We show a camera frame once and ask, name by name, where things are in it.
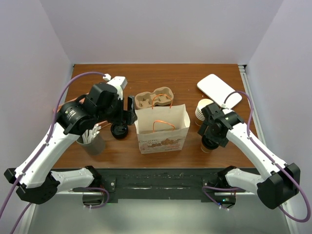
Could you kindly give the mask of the black plastic cup lid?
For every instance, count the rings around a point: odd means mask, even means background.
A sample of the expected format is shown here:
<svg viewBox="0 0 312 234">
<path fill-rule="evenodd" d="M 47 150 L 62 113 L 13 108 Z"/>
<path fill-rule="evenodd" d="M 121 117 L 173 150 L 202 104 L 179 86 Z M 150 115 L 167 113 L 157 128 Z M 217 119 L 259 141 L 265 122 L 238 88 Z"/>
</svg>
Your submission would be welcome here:
<svg viewBox="0 0 312 234">
<path fill-rule="evenodd" d="M 201 139 L 202 146 L 208 150 L 215 150 L 219 147 L 219 145 L 210 139 L 206 138 L 205 136 Z"/>
</svg>

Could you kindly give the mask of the single paper coffee cup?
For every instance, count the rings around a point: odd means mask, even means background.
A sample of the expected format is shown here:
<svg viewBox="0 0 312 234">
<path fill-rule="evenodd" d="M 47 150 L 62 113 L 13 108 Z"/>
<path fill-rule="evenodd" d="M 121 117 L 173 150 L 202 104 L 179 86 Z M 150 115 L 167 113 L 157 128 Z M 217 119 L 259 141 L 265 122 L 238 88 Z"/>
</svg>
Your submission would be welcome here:
<svg viewBox="0 0 312 234">
<path fill-rule="evenodd" d="M 216 145 L 211 145 L 211 144 L 203 144 L 201 143 L 201 150 L 204 153 L 210 153 L 212 150 L 215 150 L 218 146 Z"/>
</svg>

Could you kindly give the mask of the brown paper takeout bag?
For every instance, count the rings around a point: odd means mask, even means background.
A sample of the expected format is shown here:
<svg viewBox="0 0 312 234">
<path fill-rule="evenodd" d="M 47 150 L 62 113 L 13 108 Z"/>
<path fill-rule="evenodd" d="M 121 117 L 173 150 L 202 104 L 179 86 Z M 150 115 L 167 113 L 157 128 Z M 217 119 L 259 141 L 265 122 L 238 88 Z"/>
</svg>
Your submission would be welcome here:
<svg viewBox="0 0 312 234">
<path fill-rule="evenodd" d="M 139 150 L 142 154 L 180 151 L 183 148 L 189 127 L 190 118 L 186 106 L 151 106 L 136 111 L 134 122 Z M 152 134 L 141 134 L 142 131 L 162 131 Z"/>
</svg>

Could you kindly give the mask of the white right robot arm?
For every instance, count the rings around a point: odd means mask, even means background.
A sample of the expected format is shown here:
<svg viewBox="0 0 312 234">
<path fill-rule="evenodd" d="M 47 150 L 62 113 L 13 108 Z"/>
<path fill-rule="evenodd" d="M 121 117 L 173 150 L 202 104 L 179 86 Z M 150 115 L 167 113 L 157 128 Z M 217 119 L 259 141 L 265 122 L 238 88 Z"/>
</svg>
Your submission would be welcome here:
<svg viewBox="0 0 312 234">
<path fill-rule="evenodd" d="M 247 130 L 247 124 L 233 110 L 216 103 L 201 109 L 205 119 L 198 131 L 204 149 L 215 150 L 233 143 L 256 167 L 258 174 L 229 166 L 217 174 L 217 186 L 227 192 L 234 187 L 254 193 L 269 209 L 275 209 L 298 194 L 300 169 L 271 152 Z"/>
</svg>

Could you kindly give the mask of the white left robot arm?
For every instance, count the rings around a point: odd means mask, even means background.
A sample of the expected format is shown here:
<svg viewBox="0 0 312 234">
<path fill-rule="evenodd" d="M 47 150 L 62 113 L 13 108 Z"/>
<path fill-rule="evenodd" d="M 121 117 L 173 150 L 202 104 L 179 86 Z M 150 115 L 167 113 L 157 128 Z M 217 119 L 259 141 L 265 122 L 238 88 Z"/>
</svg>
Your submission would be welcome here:
<svg viewBox="0 0 312 234">
<path fill-rule="evenodd" d="M 66 172 L 52 171 L 52 168 L 67 148 L 97 123 L 134 124 L 137 117 L 133 96 L 128 97 L 127 110 L 123 109 L 126 85 L 126 77 L 114 77 L 93 85 L 88 94 L 62 105 L 37 148 L 20 166 L 4 173 L 22 201 L 40 205 L 65 190 L 100 188 L 102 176 L 93 166 Z"/>
</svg>

